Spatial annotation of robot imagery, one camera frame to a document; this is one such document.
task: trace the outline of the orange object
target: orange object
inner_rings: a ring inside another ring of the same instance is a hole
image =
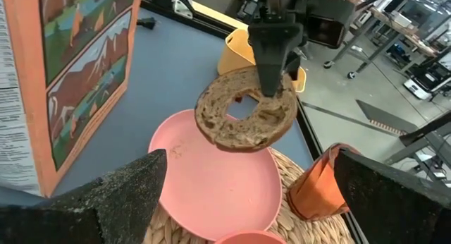
[[[247,43],[247,31],[236,29],[225,39],[225,47],[218,63],[218,73],[223,75],[229,71],[255,66],[254,52]],[[297,80],[293,81],[296,92],[303,92],[306,81],[305,70],[299,67]]]
[[[232,233],[214,244],[286,244],[286,242],[265,231],[242,231]]]
[[[140,2],[0,0],[0,186],[53,193],[126,91]]]
[[[288,204],[299,218],[316,220],[349,211],[333,175],[335,159],[343,148],[359,153],[346,144],[331,145],[289,189]]]

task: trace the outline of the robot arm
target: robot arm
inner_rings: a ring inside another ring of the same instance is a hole
[[[357,9],[376,0],[364,1]],[[346,0],[259,0],[248,27],[249,44],[265,97],[276,93],[288,54],[307,41],[337,49],[345,38],[356,6]]]

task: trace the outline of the yellow container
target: yellow container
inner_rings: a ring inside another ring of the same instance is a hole
[[[247,43],[247,31],[236,29],[225,39],[223,54],[218,63],[218,73],[223,75],[239,68],[255,66],[254,52]],[[307,79],[303,68],[297,71],[297,80],[293,81],[296,92],[303,92]]]

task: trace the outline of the woven placemat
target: woven placemat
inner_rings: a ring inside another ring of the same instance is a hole
[[[276,222],[268,230],[280,236],[288,244],[348,244],[354,243],[343,218],[339,215],[318,221],[303,221],[288,207],[286,192],[288,187],[303,173],[293,161],[280,152],[271,149],[276,158],[283,187],[283,200]],[[147,229],[143,244],[206,244],[207,241],[192,235],[172,220],[160,207]]]

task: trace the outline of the orange bag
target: orange bag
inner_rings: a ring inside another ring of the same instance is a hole
[[[342,148],[359,154],[346,144],[331,145],[289,189],[288,204],[299,218],[317,220],[349,211],[333,175],[335,158]]]

